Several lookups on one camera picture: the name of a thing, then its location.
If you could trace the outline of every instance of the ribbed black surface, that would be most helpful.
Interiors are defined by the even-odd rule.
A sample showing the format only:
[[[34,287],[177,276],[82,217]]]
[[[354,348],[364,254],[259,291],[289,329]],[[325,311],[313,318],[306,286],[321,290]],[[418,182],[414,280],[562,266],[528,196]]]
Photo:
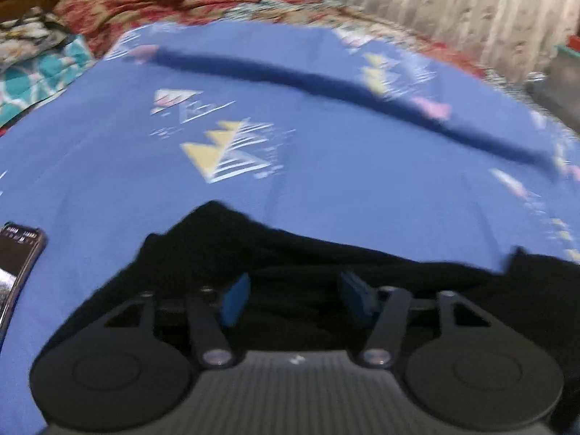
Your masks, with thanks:
[[[43,435],[73,431],[48,428]],[[208,371],[171,414],[127,435],[466,435],[413,406],[387,371],[353,364],[343,351],[253,352]],[[522,435],[548,435],[537,424]]]

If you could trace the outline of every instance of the black cloth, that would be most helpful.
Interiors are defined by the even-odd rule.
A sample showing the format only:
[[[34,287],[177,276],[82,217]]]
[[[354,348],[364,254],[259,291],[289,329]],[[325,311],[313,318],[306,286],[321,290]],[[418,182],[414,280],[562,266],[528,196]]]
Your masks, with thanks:
[[[163,235],[149,235],[135,260],[83,303],[41,354],[139,292],[182,298],[246,272],[250,299],[227,334],[234,349],[357,348],[365,335],[353,327],[337,294],[338,273],[346,270],[370,286],[403,287],[419,298],[455,290],[543,347],[567,381],[553,423],[560,429],[571,422],[580,404],[576,264],[521,249],[502,275],[456,263],[418,263],[270,229],[217,202],[199,207]]]

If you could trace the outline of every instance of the blue bedsheet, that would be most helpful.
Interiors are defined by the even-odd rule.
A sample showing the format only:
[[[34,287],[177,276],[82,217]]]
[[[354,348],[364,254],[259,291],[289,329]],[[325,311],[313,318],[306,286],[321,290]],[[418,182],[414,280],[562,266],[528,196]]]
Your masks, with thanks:
[[[0,353],[0,433],[44,422],[37,352],[150,232],[219,199],[266,224],[501,270],[580,261],[578,143],[453,68],[331,31],[217,22],[127,33],[0,138],[0,220],[44,229]]]

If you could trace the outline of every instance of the yellow triangle pattern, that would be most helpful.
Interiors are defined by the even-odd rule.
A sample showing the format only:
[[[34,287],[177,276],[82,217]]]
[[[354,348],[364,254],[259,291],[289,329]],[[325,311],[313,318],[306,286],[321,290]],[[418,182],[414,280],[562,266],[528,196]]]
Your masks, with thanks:
[[[205,135],[213,140],[217,146],[225,147],[236,135],[236,131],[206,131]]]
[[[576,249],[569,249],[566,250],[568,252],[568,256],[573,259],[573,261],[580,262],[580,252]]]
[[[205,135],[215,145],[196,144],[195,142],[181,144],[183,152],[190,158],[206,180],[209,180],[214,175],[223,151],[234,138],[243,121],[218,121],[218,124],[225,130],[216,129],[205,132]]]
[[[218,121],[217,123],[228,131],[237,131],[242,121]]]
[[[568,231],[559,231],[558,235],[564,240],[573,241],[572,235]]]
[[[211,178],[221,157],[221,149],[213,145],[185,142],[181,148],[205,178]]]
[[[381,67],[382,65],[385,65],[385,63],[387,63],[387,59],[385,59],[385,57],[380,54],[366,53],[364,54],[364,57],[366,58],[366,60],[368,60],[370,65],[373,65],[375,67]]]
[[[361,70],[363,74],[369,78],[382,80],[385,77],[385,71],[381,70],[380,68],[361,67]]]

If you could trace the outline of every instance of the floral fabric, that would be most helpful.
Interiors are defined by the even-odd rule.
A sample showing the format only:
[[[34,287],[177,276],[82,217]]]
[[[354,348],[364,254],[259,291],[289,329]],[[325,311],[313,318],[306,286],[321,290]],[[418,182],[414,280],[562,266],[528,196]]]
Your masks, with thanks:
[[[11,65],[47,49],[71,43],[75,36],[50,13],[30,9],[19,20],[0,23],[0,74]]]
[[[62,49],[44,51],[0,74],[0,128],[15,123],[29,108],[53,97],[94,63],[82,36]]]
[[[101,57],[130,29],[156,21],[205,24],[218,20],[240,3],[258,1],[261,0],[61,0],[54,12],[73,32],[82,34],[94,55]]]

